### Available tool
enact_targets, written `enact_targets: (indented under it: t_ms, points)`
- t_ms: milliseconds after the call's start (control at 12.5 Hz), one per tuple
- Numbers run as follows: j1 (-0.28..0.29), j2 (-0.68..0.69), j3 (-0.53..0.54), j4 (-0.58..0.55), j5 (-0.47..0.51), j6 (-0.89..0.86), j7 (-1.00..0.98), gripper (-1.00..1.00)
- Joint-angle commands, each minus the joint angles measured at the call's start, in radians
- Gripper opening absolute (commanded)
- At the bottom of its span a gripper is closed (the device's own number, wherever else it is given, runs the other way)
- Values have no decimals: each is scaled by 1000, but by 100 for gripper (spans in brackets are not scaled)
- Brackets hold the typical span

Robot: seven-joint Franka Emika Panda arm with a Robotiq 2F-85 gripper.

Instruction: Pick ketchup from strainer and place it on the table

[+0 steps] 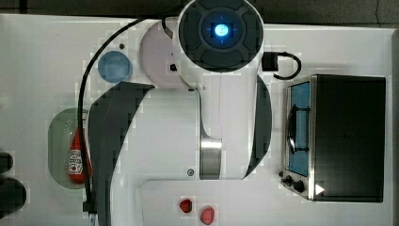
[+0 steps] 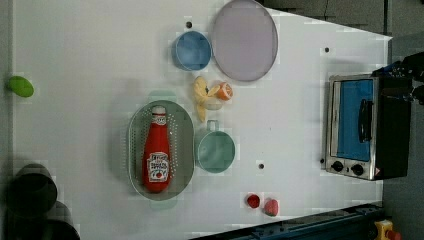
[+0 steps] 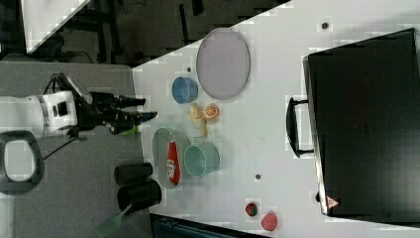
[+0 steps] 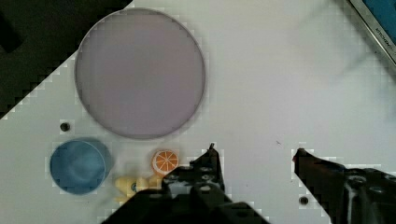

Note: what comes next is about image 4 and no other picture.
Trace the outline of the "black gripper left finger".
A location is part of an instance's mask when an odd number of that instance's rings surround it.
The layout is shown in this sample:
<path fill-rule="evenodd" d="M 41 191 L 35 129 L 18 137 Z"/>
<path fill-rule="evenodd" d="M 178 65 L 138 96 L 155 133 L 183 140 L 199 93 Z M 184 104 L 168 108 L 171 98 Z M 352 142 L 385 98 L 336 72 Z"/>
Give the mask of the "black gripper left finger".
<path fill-rule="evenodd" d="M 198 159 L 166 175 L 159 189 L 136 193 L 102 224 L 268 224 L 247 203 L 225 194 L 219 153 L 210 146 Z"/>

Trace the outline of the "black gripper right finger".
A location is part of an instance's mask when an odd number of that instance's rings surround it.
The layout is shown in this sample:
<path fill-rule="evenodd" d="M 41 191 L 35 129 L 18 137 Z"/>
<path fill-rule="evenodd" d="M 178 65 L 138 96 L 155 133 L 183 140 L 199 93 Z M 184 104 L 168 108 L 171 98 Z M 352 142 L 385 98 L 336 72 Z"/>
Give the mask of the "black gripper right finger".
<path fill-rule="evenodd" d="M 374 168 L 347 168 L 303 148 L 293 156 L 294 173 L 332 224 L 396 224 L 396 179 Z"/>

